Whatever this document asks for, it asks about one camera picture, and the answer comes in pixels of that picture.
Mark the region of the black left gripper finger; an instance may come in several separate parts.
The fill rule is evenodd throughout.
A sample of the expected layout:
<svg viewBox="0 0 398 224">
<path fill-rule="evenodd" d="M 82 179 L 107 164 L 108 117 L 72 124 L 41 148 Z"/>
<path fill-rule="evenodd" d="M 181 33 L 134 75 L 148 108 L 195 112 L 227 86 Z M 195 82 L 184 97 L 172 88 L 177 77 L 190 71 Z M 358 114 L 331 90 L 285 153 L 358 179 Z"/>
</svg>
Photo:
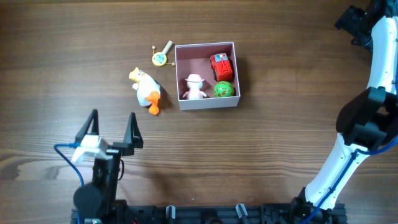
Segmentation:
<svg viewBox="0 0 398 224">
<path fill-rule="evenodd" d="M 94 135 L 99 135 L 99 120 L 98 120 L 98 110 L 93 109 L 86 120 L 86 122 L 83 124 L 79 132 L 75 136 L 75 142 L 81 143 L 83 138 L 87 134 L 94 134 Z"/>
<path fill-rule="evenodd" d="M 129 115 L 129 120 L 127 122 L 126 132 L 124 135 L 123 143 L 128 144 L 129 148 L 139 148 L 142 149 L 144 145 L 141 132 L 137 125 L 137 119 L 135 113 Z"/>
</svg>

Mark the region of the pink hat doll figure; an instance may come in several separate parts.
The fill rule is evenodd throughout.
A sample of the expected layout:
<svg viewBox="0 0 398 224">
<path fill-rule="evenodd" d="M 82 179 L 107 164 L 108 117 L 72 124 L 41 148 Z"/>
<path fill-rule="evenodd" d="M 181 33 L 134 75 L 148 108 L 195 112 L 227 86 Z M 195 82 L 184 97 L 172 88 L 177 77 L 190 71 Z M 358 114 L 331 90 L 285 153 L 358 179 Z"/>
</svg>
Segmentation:
<svg viewBox="0 0 398 224">
<path fill-rule="evenodd" d="M 204 91 L 201 91 L 205 80 L 199 74 L 189 74 L 185 81 L 187 82 L 188 91 L 182 95 L 183 99 L 199 100 L 208 97 Z"/>
</svg>

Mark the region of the red toy car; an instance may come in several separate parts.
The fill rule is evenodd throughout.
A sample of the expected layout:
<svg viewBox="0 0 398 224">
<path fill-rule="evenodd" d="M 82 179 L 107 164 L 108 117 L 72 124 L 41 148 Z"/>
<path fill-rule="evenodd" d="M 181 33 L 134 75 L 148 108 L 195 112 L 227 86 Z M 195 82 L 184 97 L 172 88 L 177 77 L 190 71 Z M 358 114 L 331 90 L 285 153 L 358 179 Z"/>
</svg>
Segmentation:
<svg viewBox="0 0 398 224">
<path fill-rule="evenodd" d="M 210 57 L 213 77 L 217 82 L 233 80 L 233 69 L 226 53 L 214 54 Z"/>
</svg>

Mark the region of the white plush duck toy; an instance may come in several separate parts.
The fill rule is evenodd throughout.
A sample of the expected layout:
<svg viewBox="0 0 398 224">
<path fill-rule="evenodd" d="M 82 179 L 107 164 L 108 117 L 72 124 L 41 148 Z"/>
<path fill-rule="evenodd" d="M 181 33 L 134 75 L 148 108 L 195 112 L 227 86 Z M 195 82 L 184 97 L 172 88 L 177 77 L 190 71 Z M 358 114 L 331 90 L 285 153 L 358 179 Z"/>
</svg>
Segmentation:
<svg viewBox="0 0 398 224">
<path fill-rule="evenodd" d="M 158 106 L 161 97 L 160 85 L 138 67 L 129 74 L 129 79 L 134 82 L 132 89 L 136 90 L 139 104 L 142 107 L 148 107 L 150 114 L 158 115 L 160 112 Z"/>
</svg>

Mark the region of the wooden rattle drum toy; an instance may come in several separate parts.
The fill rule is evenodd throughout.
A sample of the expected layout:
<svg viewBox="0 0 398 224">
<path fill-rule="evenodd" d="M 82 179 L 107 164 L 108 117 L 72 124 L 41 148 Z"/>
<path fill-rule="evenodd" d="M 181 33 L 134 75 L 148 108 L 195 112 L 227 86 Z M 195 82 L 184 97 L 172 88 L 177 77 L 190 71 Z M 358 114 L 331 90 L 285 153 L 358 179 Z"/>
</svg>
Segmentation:
<svg viewBox="0 0 398 224">
<path fill-rule="evenodd" d="M 171 40 L 169 40 L 161 52 L 156 52 L 155 51 L 156 46 L 154 45 L 152 46 L 152 63 L 155 66 L 162 67 L 167 64 L 173 67 L 175 66 L 175 62 L 168 62 L 167 59 L 167 54 L 171 49 L 171 47 L 173 46 L 173 44 L 174 43 Z"/>
</svg>

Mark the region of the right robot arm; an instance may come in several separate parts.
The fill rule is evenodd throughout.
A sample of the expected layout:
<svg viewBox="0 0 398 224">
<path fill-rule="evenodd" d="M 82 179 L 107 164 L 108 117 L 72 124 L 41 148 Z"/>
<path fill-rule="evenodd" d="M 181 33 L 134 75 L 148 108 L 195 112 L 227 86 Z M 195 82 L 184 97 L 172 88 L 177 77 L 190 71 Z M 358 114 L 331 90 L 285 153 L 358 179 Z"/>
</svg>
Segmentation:
<svg viewBox="0 0 398 224">
<path fill-rule="evenodd" d="M 335 145 L 317 176 L 295 197 L 289 223 L 339 223 L 336 199 L 359 165 L 397 144 L 397 1 L 350 6 L 335 22 L 372 53 L 367 88 L 344 105 Z"/>
</svg>

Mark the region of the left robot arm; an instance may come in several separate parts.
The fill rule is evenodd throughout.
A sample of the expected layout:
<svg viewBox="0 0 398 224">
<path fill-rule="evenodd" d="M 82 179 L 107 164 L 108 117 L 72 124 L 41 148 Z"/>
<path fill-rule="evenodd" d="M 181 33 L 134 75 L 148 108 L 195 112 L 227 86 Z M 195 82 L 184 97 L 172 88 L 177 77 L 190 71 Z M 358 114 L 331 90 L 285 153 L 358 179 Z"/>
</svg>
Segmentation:
<svg viewBox="0 0 398 224">
<path fill-rule="evenodd" d="M 77 147 L 73 162 L 93 158 L 93 175 L 89 183 L 79 187 L 73 195 L 82 223 L 132 223 L 133 214 L 125 200 L 117 200 L 118 181 L 124 175 L 122 157 L 134 155 L 143 148 L 136 115 L 131 113 L 124 139 L 108 144 L 99 134 L 98 110 L 94 109 L 75 136 Z"/>
</svg>

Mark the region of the green patterned ball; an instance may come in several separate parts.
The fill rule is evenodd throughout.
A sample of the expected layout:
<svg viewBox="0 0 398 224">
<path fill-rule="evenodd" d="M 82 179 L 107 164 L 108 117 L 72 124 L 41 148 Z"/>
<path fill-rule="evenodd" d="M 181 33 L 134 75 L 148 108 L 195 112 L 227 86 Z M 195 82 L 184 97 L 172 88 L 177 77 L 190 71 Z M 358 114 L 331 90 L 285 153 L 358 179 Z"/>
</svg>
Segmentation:
<svg viewBox="0 0 398 224">
<path fill-rule="evenodd" d="M 234 96 L 234 87 L 230 82 L 220 81 L 214 86 L 214 96 L 217 98 Z"/>
</svg>

